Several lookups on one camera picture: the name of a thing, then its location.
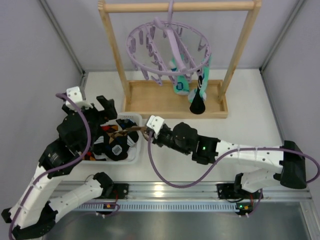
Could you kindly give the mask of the brown striped sock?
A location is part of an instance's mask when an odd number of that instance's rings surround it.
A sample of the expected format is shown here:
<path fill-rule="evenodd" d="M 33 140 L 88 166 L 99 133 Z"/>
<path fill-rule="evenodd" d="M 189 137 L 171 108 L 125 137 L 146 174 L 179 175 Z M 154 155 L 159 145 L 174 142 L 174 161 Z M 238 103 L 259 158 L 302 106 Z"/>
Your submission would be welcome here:
<path fill-rule="evenodd" d="M 133 127 L 129 127 L 124 130 L 119 130 L 117 132 L 120 134 L 129 133 L 129 132 L 140 132 L 146 140 L 149 138 L 148 134 L 147 134 L 147 127 L 146 126 L 133 126 Z"/>

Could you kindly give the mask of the black white striped sock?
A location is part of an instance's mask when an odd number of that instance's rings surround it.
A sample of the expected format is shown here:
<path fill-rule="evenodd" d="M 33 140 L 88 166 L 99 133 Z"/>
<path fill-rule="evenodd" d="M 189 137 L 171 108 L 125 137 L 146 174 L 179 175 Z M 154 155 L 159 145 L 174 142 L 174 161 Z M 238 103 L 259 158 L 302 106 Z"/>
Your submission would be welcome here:
<path fill-rule="evenodd" d="M 205 103 L 200 96 L 200 88 L 202 85 L 202 80 L 203 80 L 202 75 L 199 74 L 198 80 L 197 80 L 197 91 L 196 91 L 195 97 L 193 98 L 193 101 L 189 107 L 190 112 L 195 115 L 201 115 L 206 110 Z"/>

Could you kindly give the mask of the brown argyle sock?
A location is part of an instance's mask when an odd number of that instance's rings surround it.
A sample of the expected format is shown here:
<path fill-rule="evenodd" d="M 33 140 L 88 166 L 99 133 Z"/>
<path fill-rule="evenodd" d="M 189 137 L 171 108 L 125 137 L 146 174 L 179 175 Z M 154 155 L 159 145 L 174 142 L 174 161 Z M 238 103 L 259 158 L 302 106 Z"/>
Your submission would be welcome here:
<path fill-rule="evenodd" d="M 115 139 L 119 133 L 119 126 L 116 124 L 101 125 L 102 130 L 110 137 Z"/>

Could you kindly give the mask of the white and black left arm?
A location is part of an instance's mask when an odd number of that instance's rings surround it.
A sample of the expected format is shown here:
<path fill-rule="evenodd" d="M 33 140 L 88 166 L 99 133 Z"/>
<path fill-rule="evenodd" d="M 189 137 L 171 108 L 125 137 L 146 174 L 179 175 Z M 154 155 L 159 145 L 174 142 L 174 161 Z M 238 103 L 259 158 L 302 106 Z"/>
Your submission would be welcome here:
<path fill-rule="evenodd" d="M 114 187 L 114 182 L 106 173 L 98 172 L 77 189 L 50 199 L 60 182 L 83 160 L 103 134 L 101 125 L 118 117 L 114 100 L 107 100 L 103 95 L 96 98 L 103 110 L 97 110 L 93 104 L 81 106 L 66 94 L 58 93 L 56 96 L 71 105 L 62 106 L 66 116 L 56 128 L 58 138 L 42 153 L 19 201 L 1 213 L 4 221 L 10 224 L 8 237 L 11 240 L 44 236 L 67 213 L 92 199 L 107 198 Z"/>

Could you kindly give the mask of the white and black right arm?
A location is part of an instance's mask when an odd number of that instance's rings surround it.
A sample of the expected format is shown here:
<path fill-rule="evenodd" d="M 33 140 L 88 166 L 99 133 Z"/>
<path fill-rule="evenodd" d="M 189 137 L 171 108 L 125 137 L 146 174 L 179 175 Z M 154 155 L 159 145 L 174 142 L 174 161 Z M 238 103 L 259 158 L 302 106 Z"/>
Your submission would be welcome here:
<path fill-rule="evenodd" d="M 229 164 L 255 167 L 252 172 L 235 176 L 234 191 L 256 191 L 281 185 L 301 190 L 307 187 L 306 160 L 293 141 L 286 140 L 276 147 L 254 147 L 235 144 L 216 137 L 199 135 L 195 128 L 181 122 L 173 129 L 165 123 L 148 123 L 149 145 L 167 147 L 201 165 L 212 166 L 223 161 Z"/>

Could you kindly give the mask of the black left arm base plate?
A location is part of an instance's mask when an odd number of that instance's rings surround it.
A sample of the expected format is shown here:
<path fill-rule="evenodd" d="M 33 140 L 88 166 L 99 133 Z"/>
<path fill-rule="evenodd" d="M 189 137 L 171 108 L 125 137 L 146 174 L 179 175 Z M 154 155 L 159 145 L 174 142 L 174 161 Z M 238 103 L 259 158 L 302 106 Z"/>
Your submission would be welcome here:
<path fill-rule="evenodd" d="M 114 183 L 112 187 L 103 190 L 98 199 L 123 200 L 129 193 L 129 186 L 128 183 Z"/>

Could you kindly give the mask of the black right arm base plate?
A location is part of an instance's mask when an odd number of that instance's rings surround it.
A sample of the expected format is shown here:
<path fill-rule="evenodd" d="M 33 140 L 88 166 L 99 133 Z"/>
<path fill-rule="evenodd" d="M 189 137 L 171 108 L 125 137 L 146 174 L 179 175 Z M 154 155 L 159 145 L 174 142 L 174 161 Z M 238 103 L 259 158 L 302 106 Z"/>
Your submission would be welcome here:
<path fill-rule="evenodd" d="M 242 200 L 257 200 L 261 194 L 258 190 L 253 193 L 243 190 L 234 183 L 219 183 L 216 185 L 216 189 L 220 200 L 227 200 L 231 203 L 237 203 Z"/>

